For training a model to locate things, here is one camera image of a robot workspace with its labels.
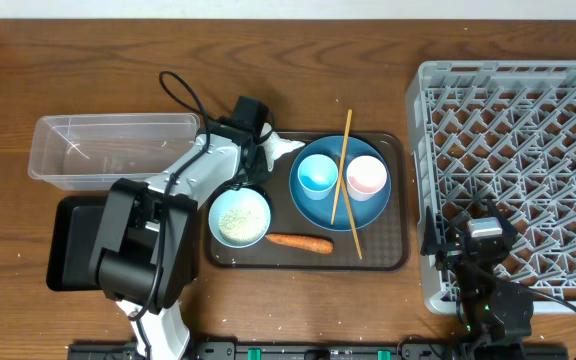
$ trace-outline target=chopstick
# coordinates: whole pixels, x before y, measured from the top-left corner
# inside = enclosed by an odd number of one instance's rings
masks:
[[[357,235],[357,227],[355,226],[355,219],[352,216],[352,209],[350,208],[350,199],[348,199],[348,191],[346,190],[346,182],[341,179],[341,189],[344,193],[344,200],[346,200],[346,211],[348,211],[348,220],[350,220],[350,228],[352,229],[352,236],[355,238],[355,245],[357,246],[357,254],[359,254],[359,260],[363,260],[361,257],[361,246],[359,246],[359,236]]]
[[[341,146],[341,164],[339,165],[339,174],[337,175],[337,187],[335,188],[335,200],[332,204],[332,218],[330,225],[335,223],[335,215],[337,214],[337,201],[339,200],[339,186],[343,182],[344,161],[346,160],[346,147],[348,145],[348,133],[350,132],[350,120],[352,119],[352,109],[348,109],[348,117],[346,118],[346,130],[344,131],[344,142]]]

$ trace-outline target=blue plate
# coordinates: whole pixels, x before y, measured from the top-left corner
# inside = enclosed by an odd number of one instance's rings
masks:
[[[301,214],[313,224],[332,231],[350,231],[350,220],[348,220],[348,212],[346,212],[346,203],[341,188],[339,189],[339,201],[337,202],[335,224],[330,225],[335,189],[333,189],[323,200],[315,201],[309,199],[299,184],[297,169],[299,168],[299,164],[301,164],[301,162],[310,155],[322,154],[330,156],[332,159],[334,159],[335,156],[341,157],[341,146],[343,141],[343,136],[328,136],[313,141],[306,146],[299,155],[297,155],[297,158],[290,169],[290,196],[292,196],[292,200],[295,202],[297,209],[299,209]],[[346,149],[346,161],[344,163],[344,179],[346,177],[348,164],[350,164],[350,162],[356,157],[363,155],[376,157],[384,163],[386,170],[388,170],[386,162],[381,155],[379,155],[377,150],[364,141],[349,137]],[[352,198],[350,199],[350,206],[352,208],[353,216],[355,217],[355,226],[357,226],[358,229],[373,222],[386,208],[388,198],[390,197],[391,187],[390,171],[388,171],[388,180],[386,181],[386,185],[384,185],[384,188],[373,197],[366,201],[355,201]]]

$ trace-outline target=dark serving tray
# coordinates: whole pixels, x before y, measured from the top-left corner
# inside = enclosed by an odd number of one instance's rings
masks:
[[[283,138],[303,141],[306,144],[325,136],[335,135],[292,131],[280,131],[278,134]],[[205,249],[208,259],[220,267],[249,269],[391,271],[400,268],[410,254],[407,192],[404,185],[406,174],[401,142],[386,133],[353,133],[352,136],[366,141],[379,151],[386,161],[392,179],[390,200],[383,213],[373,223],[358,230],[363,260],[359,260],[351,232],[322,229],[303,217],[295,207],[290,197],[288,181],[292,163],[303,148],[279,158],[275,162],[270,179],[257,189],[270,203],[272,220],[268,233],[328,238],[335,243],[333,253],[316,254],[276,245],[266,239],[247,248],[232,249],[217,241],[206,225],[204,234],[206,234]],[[207,208],[212,205],[216,195],[209,200]]]

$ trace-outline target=plastic box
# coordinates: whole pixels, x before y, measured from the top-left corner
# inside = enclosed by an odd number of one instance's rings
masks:
[[[37,122],[28,175],[62,190],[108,190],[168,168],[195,140],[195,114],[46,116]]]
[[[426,207],[445,241],[450,223],[493,198],[520,232],[496,275],[576,306],[576,61],[426,62],[406,110],[419,246]],[[421,273],[426,306],[454,313],[454,274],[435,270],[434,256]],[[570,311],[535,302],[535,313],[558,312]]]

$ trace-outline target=white food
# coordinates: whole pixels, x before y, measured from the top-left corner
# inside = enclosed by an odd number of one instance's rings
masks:
[[[259,239],[266,230],[266,214],[261,204],[245,202],[219,217],[219,231],[226,240],[245,245]]]

